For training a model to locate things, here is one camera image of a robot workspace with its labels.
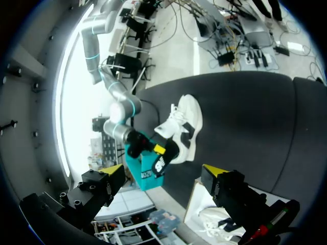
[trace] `gray wall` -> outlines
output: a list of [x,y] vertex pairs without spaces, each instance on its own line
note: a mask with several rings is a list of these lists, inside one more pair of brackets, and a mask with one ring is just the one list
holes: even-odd
[[[75,5],[73,11],[68,10],[71,4]],[[57,195],[71,183],[55,148],[52,98],[60,54],[81,16],[76,4],[78,0],[54,0],[42,4],[41,11],[33,16],[34,20],[20,41],[20,52],[10,60],[11,64],[22,67],[22,78],[7,75],[7,82],[0,87],[0,125],[12,119],[18,121],[15,129],[5,130],[0,137],[0,154],[5,173],[19,199],[33,192],[47,191]],[[66,39],[57,40],[55,46],[49,45],[52,42],[49,36],[60,33],[61,29]],[[57,53],[53,59],[48,55],[51,52]],[[35,82],[39,82],[44,91],[33,93],[31,87]],[[40,137],[33,138],[34,130],[40,132]],[[47,177],[52,179],[51,183],[46,182]]]

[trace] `black device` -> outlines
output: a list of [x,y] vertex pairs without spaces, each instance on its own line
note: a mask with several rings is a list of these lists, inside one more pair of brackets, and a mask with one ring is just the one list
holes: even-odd
[[209,32],[207,25],[199,22],[198,18],[195,15],[193,15],[193,16],[195,18],[196,25],[198,26],[200,36],[203,37],[203,36],[207,35]]
[[[131,77],[130,78],[137,78],[138,77],[138,72],[143,70],[143,68],[145,68],[146,70],[151,67],[151,66],[155,66],[155,65],[148,65],[148,62],[151,60],[151,58],[148,58],[145,63],[142,65],[142,62],[140,59],[135,58],[135,57],[131,57],[128,55],[124,55],[124,54],[116,54],[115,56],[109,56],[107,59],[107,64],[108,65],[117,65],[117,66],[122,66],[123,68],[119,68],[119,67],[113,67],[111,69],[112,74],[115,76],[117,71],[120,71],[122,73],[125,74],[130,74]],[[149,81],[147,75],[146,75],[146,71],[143,73],[143,76],[146,80]]]
[[102,206],[111,204],[125,183],[124,167],[114,166],[110,174],[89,170],[82,180],[78,187],[62,192],[57,199],[44,192],[20,201],[31,230],[44,244],[108,244],[80,229],[90,224]]
[[129,15],[131,14],[132,9],[125,9],[123,8],[119,14],[119,16],[122,17],[122,23],[126,23],[128,20]]
[[156,1],[156,0],[142,1],[141,5],[138,8],[138,13],[143,14],[145,19],[150,19],[150,17],[153,15],[156,9],[158,7],[161,7],[160,6],[161,2],[162,1]]
[[255,49],[255,50],[258,50],[258,49],[259,49],[259,46],[258,46],[256,43],[253,43],[253,44],[251,45],[251,47],[252,47],[253,49]]
[[257,68],[260,67],[259,59],[258,59],[258,57],[256,56],[255,52],[253,52],[253,58],[254,58],[255,66],[256,66]]
[[277,52],[277,53],[280,53],[280,54],[283,54],[283,55],[287,55],[287,56],[290,56],[290,51],[285,48],[285,47],[282,47],[282,46],[276,46],[274,47],[274,50]]
[[268,66],[267,58],[262,51],[261,51],[261,58],[262,58],[262,63],[264,64],[264,67],[267,67]]
[[234,53],[229,51],[226,54],[218,56],[219,66],[224,66],[226,64],[233,63],[235,59]]
[[[143,151],[156,151],[156,144],[152,143],[148,137],[140,132],[133,131],[129,133],[127,142],[130,145],[127,154],[132,158],[137,158]],[[162,176],[169,165],[169,163],[179,153],[178,145],[172,140],[168,139],[165,143],[165,152],[158,154],[158,157],[152,164],[152,172],[156,177]]]
[[296,200],[287,203],[278,200],[268,206],[266,195],[249,188],[244,175],[235,170],[215,175],[204,165],[201,182],[217,207],[224,207],[236,225],[245,229],[239,245],[278,244],[279,234],[295,229],[289,225],[300,209]]
[[323,84],[323,80],[320,77],[317,77],[316,78],[316,81],[319,82],[319,83],[321,83],[321,84]]
[[234,10],[228,10],[229,12],[233,12],[238,14],[239,16],[242,16],[248,20],[252,20],[252,21],[256,21],[256,17],[254,17],[247,9],[245,9],[242,5],[242,3],[238,4],[235,3],[234,0],[227,0],[232,7],[235,7],[237,9],[237,11]]
[[11,120],[10,123],[8,123],[6,125],[3,125],[3,126],[0,126],[0,136],[3,135],[4,130],[7,129],[7,128],[9,128],[9,127],[16,128],[17,123],[18,123],[18,121]]
[[133,31],[136,32],[135,36],[128,36],[128,37],[134,37],[135,40],[143,39],[144,42],[150,41],[150,39],[149,39],[150,33],[156,31],[156,29],[152,29],[152,27],[154,27],[154,26],[151,26],[150,28],[147,29],[146,22],[144,22],[144,23],[137,22],[132,17],[128,18],[126,25],[130,29],[132,29]]
[[92,130],[94,132],[103,132],[103,125],[109,117],[96,117],[92,118]]

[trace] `yellow label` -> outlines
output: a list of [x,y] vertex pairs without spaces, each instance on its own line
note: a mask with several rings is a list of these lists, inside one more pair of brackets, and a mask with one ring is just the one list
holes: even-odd
[[163,148],[162,146],[159,146],[158,144],[155,145],[153,150],[161,155],[163,155],[166,152],[166,149]]
[[118,168],[120,168],[122,166],[123,166],[122,164],[118,164],[118,165],[115,165],[115,166],[103,168],[103,169],[101,169],[99,171],[102,171],[102,172],[104,172],[106,174],[112,175]]
[[206,169],[208,169],[214,176],[218,176],[219,174],[222,174],[223,172],[229,172],[229,171],[227,171],[227,170],[223,170],[223,169],[221,169],[221,168],[217,168],[217,167],[213,167],[213,166],[210,166],[210,165],[208,165],[208,164],[204,164],[204,165],[202,165],[202,166],[204,166]]

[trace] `desk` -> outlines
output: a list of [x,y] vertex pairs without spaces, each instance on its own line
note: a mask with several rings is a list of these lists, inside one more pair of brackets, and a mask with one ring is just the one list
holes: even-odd
[[[137,96],[158,107],[163,123],[170,104],[178,104],[183,94],[198,100],[203,128],[197,137],[195,160],[169,165],[163,188],[186,207],[194,179],[205,163],[237,169],[251,186],[270,191],[292,137],[295,95],[291,79],[258,71],[209,73],[160,84]],[[152,135],[158,124],[156,115],[148,106],[135,116],[135,129]]]
[[[201,37],[200,33],[197,29],[197,41],[201,42],[201,41],[205,41],[207,40],[207,37]],[[203,43],[199,43],[198,45],[200,45],[200,49],[199,51],[201,51],[201,53],[206,53],[205,50],[209,50],[211,53],[213,53],[213,55],[217,56],[215,54],[215,52],[213,51],[214,47],[216,46],[215,41],[213,39],[209,39]],[[238,61],[235,64],[235,68],[236,70],[252,70],[252,71],[271,71],[271,72],[278,72],[278,64],[276,62],[276,56],[275,56],[275,52],[273,47],[263,47],[261,48],[262,52],[265,54],[267,61],[268,61],[268,66],[264,67],[262,64],[262,59],[259,59],[260,62],[260,66],[257,68],[254,64],[254,61],[252,60],[251,63],[248,63],[246,60],[246,53],[248,51],[248,47],[245,46],[240,46],[237,50],[237,59]],[[220,52],[222,54],[226,53],[226,48],[223,47],[220,49]],[[205,59],[209,60],[213,60],[213,57],[209,54],[209,55],[204,55]],[[218,61],[212,61],[210,62],[212,63],[211,66],[213,68],[210,69],[209,72],[224,72],[224,71],[230,71],[230,68],[228,65],[225,66],[219,66],[218,65]]]
[[[129,8],[132,9],[131,16],[132,17],[143,17],[142,15],[138,14],[138,9],[140,7],[141,3],[140,1],[126,1],[122,8]],[[139,59],[141,57],[141,52],[137,52],[138,49],[141,49],[144,44],[144,38],[140,38],[138,40],[135,39],[129,39],[128,36],[133,32],[129,27],[127,27],[126,23],[121,23],[121,16],[117,16],[116,24],[114,26],[113,31],[113,38],[112,42],[109,47],[109,51],[115,54],[123,54],[125,51],[129,53],[130,56],[135,57]],[[122,80],[122,73],[123,72],[116,72],[116,77],[118,80]],[[137,81],[137,78],[133,78],[133,84],[135,85],[135,82]]]

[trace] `white sneaker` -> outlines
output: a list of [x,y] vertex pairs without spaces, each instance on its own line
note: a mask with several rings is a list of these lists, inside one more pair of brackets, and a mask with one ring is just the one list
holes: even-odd
[[203,226],[209,237],[219,237],[226,241],[230,241],[233,236],[242,237],[245,233],[245,229],[243,227],[239,227],[231,231],[226,231],[228,230],[225,228],[227,224],[233,224],[230,223],[230,216],[224,208],[216,207],[203,209],[199,213],[199,217],[203,222]]
[[272,18],[265,17],[265,24],[269,29],[272,29]]
[[185,123],[182,113],[182,106],[184,106],[183,98],[184,95],[179,99],[178,106],[171,104],[168,119],[163,124],[154,129],[156,133],[165,139],[171,138],[175,132],[180,130],[180,127]]
[[178,145],[179,154],[170,163],[194,161],[196,136],[202,129],[202,125],[201,108],[193,96],[183,95],[178,106],[171,105],[168,119],[154,129],[163,138],[168,139],[173,136],[173,141]]
[[173,141],[178,145],[179,154],[170,163],[178,164],[185,161],[194,161],[196,151],[196,137],[203,126],[203,118],[198,101],[187,94],[178,104],[177,114],[181,122],[179,130],[173,135]]
[[288,32],[288,27],[286,25],[286,23],[282,20],[278,20],[277,21],[277,24],[281,27],[281,29],[284,31],[284,32]]

